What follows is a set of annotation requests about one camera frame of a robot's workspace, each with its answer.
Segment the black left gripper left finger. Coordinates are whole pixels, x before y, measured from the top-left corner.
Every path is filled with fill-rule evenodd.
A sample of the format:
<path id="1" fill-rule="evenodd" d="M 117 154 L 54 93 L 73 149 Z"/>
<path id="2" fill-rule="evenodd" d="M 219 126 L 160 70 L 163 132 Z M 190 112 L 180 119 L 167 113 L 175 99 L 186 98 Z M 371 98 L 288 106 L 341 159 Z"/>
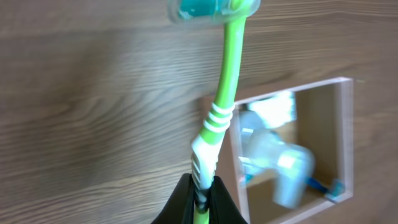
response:
<path id="1" fill-rule="evenodd" d="M 192 224 L 194 184 L 191 174 L 183 174 L 161 212 L 151 224 Z"/>

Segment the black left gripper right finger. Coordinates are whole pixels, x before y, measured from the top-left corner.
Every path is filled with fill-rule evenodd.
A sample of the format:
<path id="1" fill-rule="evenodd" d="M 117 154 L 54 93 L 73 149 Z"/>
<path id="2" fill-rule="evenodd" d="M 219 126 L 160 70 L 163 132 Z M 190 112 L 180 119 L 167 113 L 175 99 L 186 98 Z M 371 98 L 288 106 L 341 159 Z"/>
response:
<path id="1" fill-rule="evenodd" d="M 218 176 L 210 188 L 209 224 L 248 224 Z"/>

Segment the green white toothbrush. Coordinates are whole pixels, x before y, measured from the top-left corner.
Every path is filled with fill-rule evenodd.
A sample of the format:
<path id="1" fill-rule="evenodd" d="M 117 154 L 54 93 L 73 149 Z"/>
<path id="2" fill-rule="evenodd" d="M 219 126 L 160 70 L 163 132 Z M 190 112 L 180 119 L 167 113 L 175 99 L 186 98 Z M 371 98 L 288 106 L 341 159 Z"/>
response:
<path id="1" fill-rule="evenodd" d="M 171 21 L 179 24 L 223 24 L 223 56 L 215 98 L 202 127 L 193 138 L 193 223 L 210 222 L 210 189 L 224 136 L 231 125 L 246 19 L 260 6 L 260 0 L 172 0 L 167 9 Z"/>

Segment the dark blue pump bottle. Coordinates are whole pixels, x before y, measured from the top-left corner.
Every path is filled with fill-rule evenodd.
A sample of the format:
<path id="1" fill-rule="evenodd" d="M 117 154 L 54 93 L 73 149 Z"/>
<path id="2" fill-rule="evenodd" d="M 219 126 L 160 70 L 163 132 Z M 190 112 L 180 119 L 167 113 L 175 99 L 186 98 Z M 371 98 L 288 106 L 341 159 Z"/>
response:
<path id="1" fill-rule="evenodd" d="M 276 182 L 273 201 L 285 208 L 295 208 L 304 194 L 307 180 L 312 176 L 315 158 L 306 147 L 287 143 L 275 131 L 254 129 L 241 138 L 246 182 L 271 171 Z"/>

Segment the Dettol soap bar pack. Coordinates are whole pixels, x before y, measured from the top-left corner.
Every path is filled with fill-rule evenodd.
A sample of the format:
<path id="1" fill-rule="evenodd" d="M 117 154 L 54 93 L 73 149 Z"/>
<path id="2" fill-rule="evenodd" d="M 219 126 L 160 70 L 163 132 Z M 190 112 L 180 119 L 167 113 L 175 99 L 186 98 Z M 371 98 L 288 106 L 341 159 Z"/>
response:
<path id="1" fill-rule="evenodd" d="M 297 119 L 295 94 L 292 91 L 282 91 L 245 103 L 243 110 L 255 112 L 268 129 L 279 128 Z"/>

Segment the blue disposable razor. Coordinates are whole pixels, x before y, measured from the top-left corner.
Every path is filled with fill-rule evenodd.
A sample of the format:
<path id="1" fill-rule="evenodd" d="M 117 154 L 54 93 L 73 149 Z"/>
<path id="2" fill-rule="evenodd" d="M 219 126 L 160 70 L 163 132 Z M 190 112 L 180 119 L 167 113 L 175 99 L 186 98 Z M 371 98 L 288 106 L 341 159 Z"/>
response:
<path id="1" fill-rule="evenodd" d="M 340 195 L 345 192 L 345 186 L 338 179 L 333 179 L 331 185 L 327 187 L 325 184 L 321 183 L 319 180 L 313 177 L 307 179 L 307 185 L 311 188 L 322 193 L 328 200 L 337 201 Z"/>

